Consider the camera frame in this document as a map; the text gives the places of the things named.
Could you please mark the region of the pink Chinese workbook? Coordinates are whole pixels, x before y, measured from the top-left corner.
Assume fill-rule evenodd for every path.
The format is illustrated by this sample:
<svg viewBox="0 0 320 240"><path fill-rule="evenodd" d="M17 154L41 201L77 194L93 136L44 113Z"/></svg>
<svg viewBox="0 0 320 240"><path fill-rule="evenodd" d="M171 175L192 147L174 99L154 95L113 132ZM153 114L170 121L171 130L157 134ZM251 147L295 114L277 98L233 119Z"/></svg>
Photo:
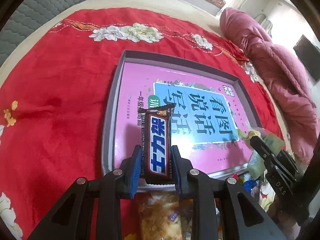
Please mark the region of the pink Chinese workbook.
<svg viewBox="0 0 320 240"><path fill-rule="evenodd" d="M148 64L126 63L117 105L114 165L140 143L140 108L174 103L171 143L203 172L214 173L248 162L252 152L238 136L249 118L238 81Z"/></svg>

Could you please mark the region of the grey shallow cardboard box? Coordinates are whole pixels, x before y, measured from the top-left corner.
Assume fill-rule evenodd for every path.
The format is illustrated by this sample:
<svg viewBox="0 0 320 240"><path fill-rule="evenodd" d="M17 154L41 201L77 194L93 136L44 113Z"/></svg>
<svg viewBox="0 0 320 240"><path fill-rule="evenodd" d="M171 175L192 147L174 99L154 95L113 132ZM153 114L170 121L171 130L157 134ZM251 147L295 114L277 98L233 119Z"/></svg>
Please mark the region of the grey shallow cardboard box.
<svg viewBox="0 0 320 240"><path fill-rule="evenodd" d="M112 81L101 147L103 173L118 168L141 142L140 108L175 104L171 143L195 168L225 179L247 170L251 150L238 137L261 119L242 81L169 55L126 50Z"/></svg>

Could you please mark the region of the red floral blanket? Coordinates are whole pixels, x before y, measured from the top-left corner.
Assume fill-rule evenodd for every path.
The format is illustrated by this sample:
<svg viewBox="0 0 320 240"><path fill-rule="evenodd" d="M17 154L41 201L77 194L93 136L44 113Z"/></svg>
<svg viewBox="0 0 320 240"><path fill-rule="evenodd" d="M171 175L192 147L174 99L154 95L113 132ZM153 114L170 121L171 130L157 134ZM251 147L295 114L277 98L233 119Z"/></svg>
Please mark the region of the red floral blanket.
<svg viewBox="0 0 320 240"><path fill-rule="evenodd" d="M243 53L195 18L131 8L77 11L42 35L1 86L1 207L17 238L27 239L78 177L102 176L104 113L124 50L238 76L263 127L282 135L267 91L241 67Z"/></svg>

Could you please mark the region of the black wall television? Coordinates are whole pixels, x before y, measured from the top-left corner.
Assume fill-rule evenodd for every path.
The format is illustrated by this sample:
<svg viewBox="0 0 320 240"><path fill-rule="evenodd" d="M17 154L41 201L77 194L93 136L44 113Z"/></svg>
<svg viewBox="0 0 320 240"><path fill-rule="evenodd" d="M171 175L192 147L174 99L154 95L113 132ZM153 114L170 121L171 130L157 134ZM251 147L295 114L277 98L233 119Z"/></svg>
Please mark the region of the black wall television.
<svg viewBox="0 0 320 240"><path fill-rule="evenodd" d="M293 49L313 79L319 81L319 48L314 46L304 35L302 35Z"/></svg>

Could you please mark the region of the beige bed sheet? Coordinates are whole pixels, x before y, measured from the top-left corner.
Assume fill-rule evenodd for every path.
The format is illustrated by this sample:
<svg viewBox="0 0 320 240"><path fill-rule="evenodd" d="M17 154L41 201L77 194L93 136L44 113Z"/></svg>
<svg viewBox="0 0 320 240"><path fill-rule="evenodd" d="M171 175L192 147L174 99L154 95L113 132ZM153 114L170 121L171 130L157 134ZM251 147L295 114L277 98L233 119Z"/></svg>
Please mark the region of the beige bed sheet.
<svg viewBox="0 0 320 240"><path fill-rule="evenodd" d="M31 33L1 65L1 84L9 76L10 72L22 57L40 40L40 38L52 29L56 24L67 18L72 13L84 9L109 9L129 8L129 10L144 9L159 14L167 15L179 20L188 21L198 25L204 30L223 37L219 21L208 12L180 0L87 0L76 4L43 24Z"/></svg>

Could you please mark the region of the clear orange cracker snack bag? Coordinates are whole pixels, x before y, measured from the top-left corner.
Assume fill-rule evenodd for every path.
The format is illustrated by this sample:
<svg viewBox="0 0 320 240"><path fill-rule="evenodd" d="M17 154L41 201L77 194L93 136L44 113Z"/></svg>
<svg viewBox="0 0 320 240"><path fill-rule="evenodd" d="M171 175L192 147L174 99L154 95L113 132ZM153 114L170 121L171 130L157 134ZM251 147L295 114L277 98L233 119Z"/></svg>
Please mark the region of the clear orange cracker snack bag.
<svg viewBox="0 0 320 240"><path fill-rule="evenodd" d="M193 200L174 192L138 193L135 196L142 239L191 239Z"/></svg>

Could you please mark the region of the brown Snickers bar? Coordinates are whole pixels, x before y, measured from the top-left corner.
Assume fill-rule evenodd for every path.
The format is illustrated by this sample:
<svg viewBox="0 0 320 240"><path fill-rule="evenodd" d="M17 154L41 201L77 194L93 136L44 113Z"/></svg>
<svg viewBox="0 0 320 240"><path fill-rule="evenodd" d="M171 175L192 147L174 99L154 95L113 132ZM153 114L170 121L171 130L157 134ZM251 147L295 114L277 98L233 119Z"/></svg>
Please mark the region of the brown Snickers bar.
<svg viewBox="0 0 320 240"><path fill-rule="evenodd" d="M171 161L171 116L175 105L141 108L141 175L147 184L167 185L173 182Z"/></svg>

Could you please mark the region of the pink quilted comforter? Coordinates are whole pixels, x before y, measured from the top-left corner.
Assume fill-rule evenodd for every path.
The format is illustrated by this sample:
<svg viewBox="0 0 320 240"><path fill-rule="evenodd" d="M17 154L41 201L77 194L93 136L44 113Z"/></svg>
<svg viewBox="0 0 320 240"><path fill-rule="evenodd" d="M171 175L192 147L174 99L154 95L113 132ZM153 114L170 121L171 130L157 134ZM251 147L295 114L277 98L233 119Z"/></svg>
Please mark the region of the pink quilted comforter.
<svg viewBox="0 0 320 240"><path fill-rule="evenodd" d="M256 68L283 113L293 153L302 163L309 164L318 141L319 118L304 66L289 50L274 44L266 30L240 10L226 8L220 16L220 28Z"/></svg>

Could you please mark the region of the grey quilted headboard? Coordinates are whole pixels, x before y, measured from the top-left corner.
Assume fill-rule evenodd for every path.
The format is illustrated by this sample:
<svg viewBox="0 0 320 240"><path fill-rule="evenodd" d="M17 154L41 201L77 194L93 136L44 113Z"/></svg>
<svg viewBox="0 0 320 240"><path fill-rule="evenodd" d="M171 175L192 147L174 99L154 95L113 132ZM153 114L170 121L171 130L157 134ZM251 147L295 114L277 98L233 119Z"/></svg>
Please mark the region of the grey quilted headboard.
<svg viewBox="0 0 320 240"><path fill-rule="evenodd" d="M23 0L1 29L1 63L31 33L83 1L85 0Z"/></svg>

